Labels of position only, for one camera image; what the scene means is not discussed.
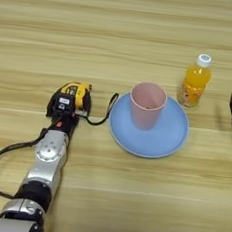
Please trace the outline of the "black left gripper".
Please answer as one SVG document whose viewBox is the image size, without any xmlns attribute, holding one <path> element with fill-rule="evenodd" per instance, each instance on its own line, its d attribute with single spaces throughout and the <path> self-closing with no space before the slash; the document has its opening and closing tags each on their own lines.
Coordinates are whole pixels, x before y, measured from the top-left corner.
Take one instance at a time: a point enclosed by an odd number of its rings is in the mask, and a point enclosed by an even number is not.
<svg viewBox="0 0 232 232">
<path fill-rule="evenodd" d="M 51 118 L 51 125 L 46 129 L 47 131 L 57 130 L 63 132 L 71 137 L 73 131 L 76 129 L 80 118 L 86 118 L 91 110 L 91 95 L 90 90 L 85 89 L 85 96 L 83 99 L 83 108 L 85 112 L 80 110 L 69 111 L 59 110 L 57 108 L 57 100 L 60 95 L 60 90 L 57 89 L 48 102 L 47 117 Z"/>
</svg>

